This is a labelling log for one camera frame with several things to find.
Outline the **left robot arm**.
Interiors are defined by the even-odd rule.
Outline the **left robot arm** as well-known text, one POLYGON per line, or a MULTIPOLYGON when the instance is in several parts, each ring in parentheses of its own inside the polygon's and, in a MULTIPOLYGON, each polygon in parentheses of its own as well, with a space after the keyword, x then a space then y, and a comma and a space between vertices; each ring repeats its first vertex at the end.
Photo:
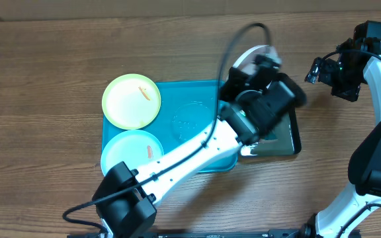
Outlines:
POLYGON ((256 55, 245 67, 232 66, 220 89, 226 102, 214 122, 160 159, 137 168, 136 153, 118 155, 92 201, 103 237, 138 237, 154 223, 157 207, 177 186, 207 165, 258 142, 282 117, 306 103, 306 95, 273 59, 256 55))

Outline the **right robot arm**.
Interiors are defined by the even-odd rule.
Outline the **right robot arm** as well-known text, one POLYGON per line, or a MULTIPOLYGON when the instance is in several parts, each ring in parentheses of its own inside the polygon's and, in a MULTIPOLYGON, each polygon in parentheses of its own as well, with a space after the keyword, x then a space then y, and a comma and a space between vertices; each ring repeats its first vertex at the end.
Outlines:
POLYGON ((374 107, 375 128, 351 155, 348 183, 326 209, 314 214, 293 237, 359 237, 356 227, 381 208, 381 22, 357 25, 352 38, 333 53, 313 61, 305 80, 331 87, 331 95, 357 101, 367 84, 374 107))

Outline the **yellow-green plate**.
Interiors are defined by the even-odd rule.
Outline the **yellow-green plate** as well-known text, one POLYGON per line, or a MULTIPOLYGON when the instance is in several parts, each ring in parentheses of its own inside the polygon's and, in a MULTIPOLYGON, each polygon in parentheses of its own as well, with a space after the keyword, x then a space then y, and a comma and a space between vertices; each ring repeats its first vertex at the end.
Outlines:
POLYGON ((161 93, 148 77, 129 73, 117 77, 102 97, 105 118, 117 128, 135 130, 155 120, 161 108, 161 93))

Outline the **white pink plate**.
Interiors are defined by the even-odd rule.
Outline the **white pink plate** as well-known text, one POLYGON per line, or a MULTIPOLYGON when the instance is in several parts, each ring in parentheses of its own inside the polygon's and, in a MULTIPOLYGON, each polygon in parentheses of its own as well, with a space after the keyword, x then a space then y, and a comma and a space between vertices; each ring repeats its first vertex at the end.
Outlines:
POLYGON ((267 56, 268 58, 271 58, 275 63, 279 65, 282 64, 282 60, 279 58, 274 46, 258 45, 250 48, 242 55, 240 55, 232 67, 239 69, 248 75, 252 75, 255 72, 255 65, 253 62, 256 55, 267 56))

